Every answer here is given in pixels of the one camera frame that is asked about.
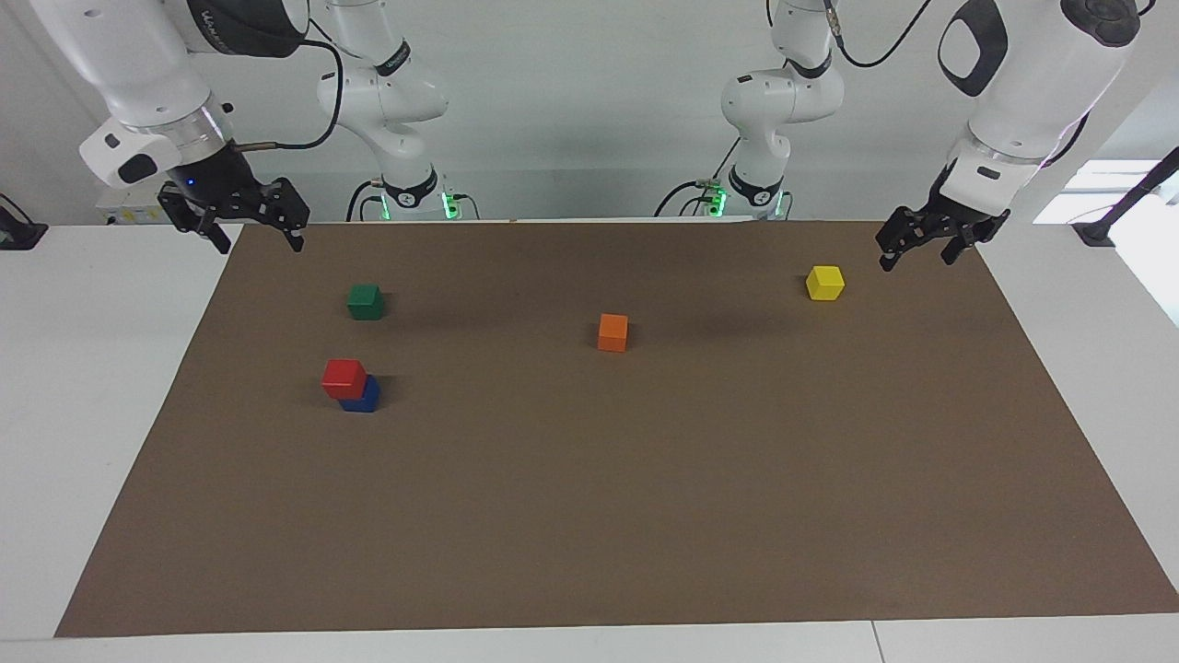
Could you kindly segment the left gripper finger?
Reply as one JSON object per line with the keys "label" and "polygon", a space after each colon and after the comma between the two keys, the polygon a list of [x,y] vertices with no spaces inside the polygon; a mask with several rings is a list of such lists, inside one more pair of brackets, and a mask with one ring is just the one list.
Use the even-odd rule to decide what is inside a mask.
{"label": "left gripper finger", "polygon": [[940,260],[943,260],[946,265],[955,264],[964,252],[977,244],[990,242],[1008,218],[1010,214],[984,215],[974,219],[951,222],[954,234],[940,252]]}
{"label": "left gripper finger", "polygon": [[929,242],[928,214],[926,210],[895,209],[877,231],[880,244],[880,267],[883,270],[895,269],[903,252],[926,245]]}

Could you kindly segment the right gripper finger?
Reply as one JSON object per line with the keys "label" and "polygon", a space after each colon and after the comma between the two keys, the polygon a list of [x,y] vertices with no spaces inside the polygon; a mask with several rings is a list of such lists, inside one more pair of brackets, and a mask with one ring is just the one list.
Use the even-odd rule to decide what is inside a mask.
{"label": "right gripper finger", "polygon": [[307,239],[302,232],[310,218],[310,206],[298,189],[286,178],[261,188],[261,223],[281,231],[292,251],[303,251]]}
{"label": "right gripper finger", "polygon": [[174,183],[165,183],[158,193],[158,202],[167,219],[180,232],[195,232],[203,239],[215,245],[218,252],[228,255],[231,249],[231,239],[228,238],[222,227],[217,223],[217,210],[215,206],[197,214],[193,206],[182,193],[182,189]]}

